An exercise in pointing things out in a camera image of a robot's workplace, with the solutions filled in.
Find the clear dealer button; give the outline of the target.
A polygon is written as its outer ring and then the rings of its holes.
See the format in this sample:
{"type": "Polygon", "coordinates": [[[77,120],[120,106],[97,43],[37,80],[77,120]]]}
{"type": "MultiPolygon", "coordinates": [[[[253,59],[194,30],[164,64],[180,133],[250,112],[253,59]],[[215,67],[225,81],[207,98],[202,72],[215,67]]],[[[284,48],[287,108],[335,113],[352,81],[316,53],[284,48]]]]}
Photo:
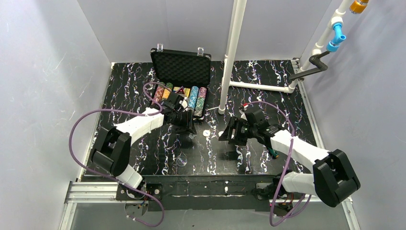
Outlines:
{"type": "Polygon", "coordinates": [[[186,164],[187,164],[187,158],[186,158],[186,156],[184,156],[184,155],[179,155],[179,156],[176,158],[176,165],[177,165],[177,166],[179,166],[179,167],[185,167],[186,164]]]}

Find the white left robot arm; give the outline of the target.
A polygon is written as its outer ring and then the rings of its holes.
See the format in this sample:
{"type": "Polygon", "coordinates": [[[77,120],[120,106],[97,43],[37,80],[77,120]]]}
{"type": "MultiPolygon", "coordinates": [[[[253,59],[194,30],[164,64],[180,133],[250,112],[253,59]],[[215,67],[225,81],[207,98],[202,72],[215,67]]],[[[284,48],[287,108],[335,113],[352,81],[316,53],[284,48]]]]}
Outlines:
{"type": "Polygon", "coordinates": [[[91,150],[90,160],[119,182],[137,189],[143,178],[129,164],[131,146],[163,125],[176,126],[181,133],[197,133],[187,97],[171,92],[168,99],[151,104],[140,115],[115,126],[103,126],[91,150]]]}

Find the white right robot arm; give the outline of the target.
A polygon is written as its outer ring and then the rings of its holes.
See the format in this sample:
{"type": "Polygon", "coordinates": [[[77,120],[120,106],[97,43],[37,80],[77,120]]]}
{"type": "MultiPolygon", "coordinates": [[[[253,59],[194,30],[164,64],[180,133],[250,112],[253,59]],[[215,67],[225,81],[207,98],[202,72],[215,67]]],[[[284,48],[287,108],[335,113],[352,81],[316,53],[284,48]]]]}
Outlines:
{"type": "Polygon", "coordinates": [[[258,108],[244,109],[241,117],[231,117],[219,140],[245,146],[251,138],[264,145],[272,156],[283,153],[310,171],[287,170],[284,176],[278,174],[266,189],[257,190],[261,196],[267,191],[278,195],[308,194],[317,196],[329,207],[336,207],[361,187],[345,152],[322,149],[292,136],[282,126],[272,124],[258,108]]]}

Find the triangular all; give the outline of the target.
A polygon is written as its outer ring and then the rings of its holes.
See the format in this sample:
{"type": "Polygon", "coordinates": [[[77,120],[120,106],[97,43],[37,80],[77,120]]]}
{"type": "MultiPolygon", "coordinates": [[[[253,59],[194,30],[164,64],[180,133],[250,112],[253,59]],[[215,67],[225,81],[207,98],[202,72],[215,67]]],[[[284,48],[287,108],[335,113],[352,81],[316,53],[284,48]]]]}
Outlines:
{"type": "Polygon", "coordinates": [[[179,89],[177,89],[177,90],[175,91],[175,93],[185,95],[184,87],[183,87],[183,86],[179,87],[179,89]]]}

